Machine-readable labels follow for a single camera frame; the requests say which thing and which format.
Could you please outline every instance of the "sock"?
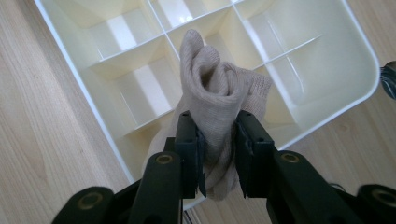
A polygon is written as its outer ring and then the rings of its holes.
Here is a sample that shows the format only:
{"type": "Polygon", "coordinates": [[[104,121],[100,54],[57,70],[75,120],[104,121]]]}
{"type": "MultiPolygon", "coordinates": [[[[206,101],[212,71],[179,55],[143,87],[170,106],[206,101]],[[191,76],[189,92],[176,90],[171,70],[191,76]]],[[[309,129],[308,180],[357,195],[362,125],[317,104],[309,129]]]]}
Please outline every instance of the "sock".
{"type": "Polygon", "coordinates": [[[232,63],[221,63],[218,52],[204,46],[194,30],[185,34],[180,48],[180,77],[183,96],[171,123],[153,138],[143,167],[151,155],[163,150],[167,137],[175,137],[178,116],[190,110],[206,139],[207,196],[222,200],[238,182],[231,141],[236,116],[244,109],[261,119],[272,80],[232,63]]]}

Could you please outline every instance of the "wooden floor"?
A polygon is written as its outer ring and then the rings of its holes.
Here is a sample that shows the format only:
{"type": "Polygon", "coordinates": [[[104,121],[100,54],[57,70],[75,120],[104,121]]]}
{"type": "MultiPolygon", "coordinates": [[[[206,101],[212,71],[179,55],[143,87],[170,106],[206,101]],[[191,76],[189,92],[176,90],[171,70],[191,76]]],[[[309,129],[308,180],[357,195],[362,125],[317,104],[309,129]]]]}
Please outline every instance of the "wooden floor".
{"type": "MultiPolygon", "coordinates": [[[[380,64],[396,60],[396,1],[349,0],[380,64]]],[[[49,223],[77,191],[128,185],[47,25],[31,0],[0,1],[0,223],[49,223]]],[[[290,147],[355,194],[396,189],[396,101],[378,88],[290,147]]],[[[270,223],[265,200],[236,190],[189,211],[195,223],[270,223]]]]}

